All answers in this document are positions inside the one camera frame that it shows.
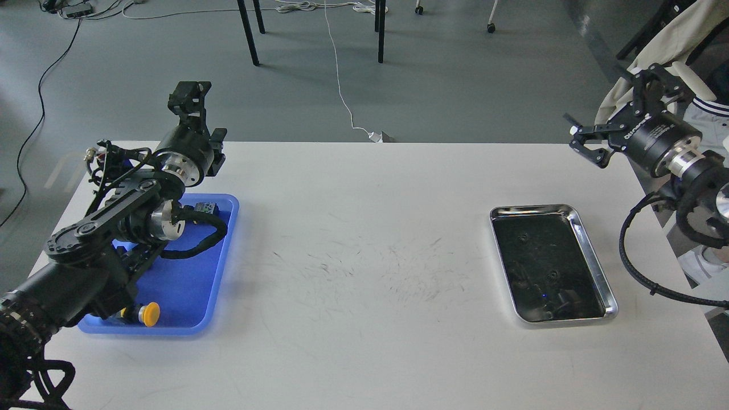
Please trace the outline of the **black robot arm image left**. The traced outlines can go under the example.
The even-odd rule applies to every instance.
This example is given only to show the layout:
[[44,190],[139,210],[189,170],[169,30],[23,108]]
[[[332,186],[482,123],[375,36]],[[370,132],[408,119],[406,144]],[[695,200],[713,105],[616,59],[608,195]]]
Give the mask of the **black robot arm image left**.
[[99,142],[106,151],[91,176],[98,192],[88,212],[52,234],[49,263],[2,297],[3,409],[65,409],[75,367],[45,358],[52,336],[87,314],[131,314],[138,281],[156,259],[192,259],[226,238],[231,220],[181,203],[226,161],[227,130],[206,125],[210,89],[210,81],[177,84],[167,108],[179,123],[154,150]]

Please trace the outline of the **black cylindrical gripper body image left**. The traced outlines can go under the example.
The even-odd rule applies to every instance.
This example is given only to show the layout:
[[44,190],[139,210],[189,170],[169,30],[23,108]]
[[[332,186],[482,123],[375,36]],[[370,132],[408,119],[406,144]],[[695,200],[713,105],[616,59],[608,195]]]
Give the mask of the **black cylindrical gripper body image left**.
[[198,186],[213,158],[211,135],[178,125],[157,145],[153,154],[156,164],[162,171],[179,177],[185,187]]

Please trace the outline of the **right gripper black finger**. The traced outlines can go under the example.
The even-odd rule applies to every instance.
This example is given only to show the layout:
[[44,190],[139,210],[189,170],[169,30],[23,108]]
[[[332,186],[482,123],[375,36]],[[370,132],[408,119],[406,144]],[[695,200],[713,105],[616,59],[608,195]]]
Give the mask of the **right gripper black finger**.
[[681,77],[670,73],[659,63],[627,72],[626,80],[632,88],[628,111],[636,119],[643,119],[648,113],[669,110],[672,104],[688,104],[694,97],[693,91]]
[[572,136],[568,144],[570,148],[600,169],[607,168],[615,153],[624,154],[627,151],[626,143],[621,142],[627,134],[627,122],[612,121],[586,126],[568,113],[563,114],[563,118],[571,125],[568,131]]

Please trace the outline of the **black Robotiq gripper body image right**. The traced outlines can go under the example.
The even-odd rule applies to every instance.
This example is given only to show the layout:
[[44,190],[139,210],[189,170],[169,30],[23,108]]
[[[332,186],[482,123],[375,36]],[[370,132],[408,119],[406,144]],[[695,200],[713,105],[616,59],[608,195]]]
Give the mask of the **black Robotiq gripper body image right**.
[[698,151],[701,134],[671,112],[658,110],[635,115],[622,109],[612,117],[617,134],[612,146],[653,178],[668,173],[682,177],[704,158]]

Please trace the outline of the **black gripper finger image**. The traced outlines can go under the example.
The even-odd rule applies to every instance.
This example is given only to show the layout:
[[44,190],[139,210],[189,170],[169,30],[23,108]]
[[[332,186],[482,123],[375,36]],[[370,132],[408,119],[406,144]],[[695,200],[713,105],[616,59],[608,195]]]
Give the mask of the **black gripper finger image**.
[[226,155],[222,153],[223,142],[227,135],[227,128],[215,128],[211,137],[209,138],[209,145],[213,153],[211,165],[208,167],[206,172],[207,177],[215,177],[218,174],[219,169],[226,161]]
[[209,134],[204,98],[212,87],[210,81],[180,81],[169,94],[167,108],[179,117],[179,124],[193,132]]

